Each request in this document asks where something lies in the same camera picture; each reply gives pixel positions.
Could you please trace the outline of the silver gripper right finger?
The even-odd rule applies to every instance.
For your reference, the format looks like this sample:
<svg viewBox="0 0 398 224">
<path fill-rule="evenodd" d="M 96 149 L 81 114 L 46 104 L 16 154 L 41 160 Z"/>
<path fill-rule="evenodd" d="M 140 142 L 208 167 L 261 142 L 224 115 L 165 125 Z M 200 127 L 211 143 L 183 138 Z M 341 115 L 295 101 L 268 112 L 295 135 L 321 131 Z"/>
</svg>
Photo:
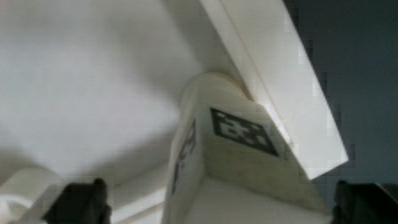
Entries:
<svg viewBox="0 0 398 224">
<path fill-rule="evenodd" d="M 330 224 L 398 224 L 398 185 L 339 181 Z"/>
</svg>

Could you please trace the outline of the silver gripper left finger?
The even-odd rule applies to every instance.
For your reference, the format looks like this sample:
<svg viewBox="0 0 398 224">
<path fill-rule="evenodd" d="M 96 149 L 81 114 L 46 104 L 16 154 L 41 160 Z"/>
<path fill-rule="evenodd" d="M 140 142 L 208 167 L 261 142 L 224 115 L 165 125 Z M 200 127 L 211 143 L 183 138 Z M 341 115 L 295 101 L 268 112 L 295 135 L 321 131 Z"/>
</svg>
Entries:
<svg viewBox="0 0 398 224">
<path fill-rule="evenodd" d="M 46 224 L 110 224 L 106 196 L 101 178 L 92 183 L 71 183 L 42 215 Z"/>
</svg>

